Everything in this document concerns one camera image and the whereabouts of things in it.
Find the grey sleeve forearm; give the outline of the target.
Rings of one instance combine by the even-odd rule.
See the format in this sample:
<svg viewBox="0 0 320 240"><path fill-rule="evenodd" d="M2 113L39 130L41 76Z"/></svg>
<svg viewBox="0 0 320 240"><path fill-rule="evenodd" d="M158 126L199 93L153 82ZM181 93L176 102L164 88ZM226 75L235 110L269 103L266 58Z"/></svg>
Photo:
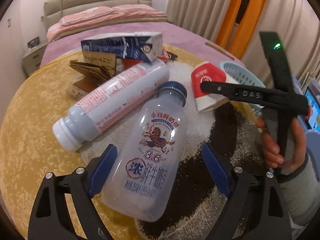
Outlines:
<svg viewBox="0 0 320 240"><path fill-rule="evenodd" d="M277 181L293 222L300 226L309 224L319 208L319 182L309 155L295 172L281 174Z"/></svg>

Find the person's right hand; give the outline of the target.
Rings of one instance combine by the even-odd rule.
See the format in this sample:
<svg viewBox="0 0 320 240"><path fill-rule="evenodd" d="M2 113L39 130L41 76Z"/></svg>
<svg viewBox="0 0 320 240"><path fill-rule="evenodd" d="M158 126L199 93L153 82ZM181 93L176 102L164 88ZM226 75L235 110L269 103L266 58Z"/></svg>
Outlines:
<svg viewBox="0 0 320 240"><path fill-rule="evenodd" d="M290 173L293 173L303 165L306 155L306 137L302 126L300 126L296 118L293 118L291 121L291 130L295 139L295 150L293 152L290 166L285 162L284 157L280 154L280 148L277 143L270 137L263 117L258 117L255 121L255 125L257 128L262 129L262 151L264 161L268 167L273 169L289 167Z"/></svg>

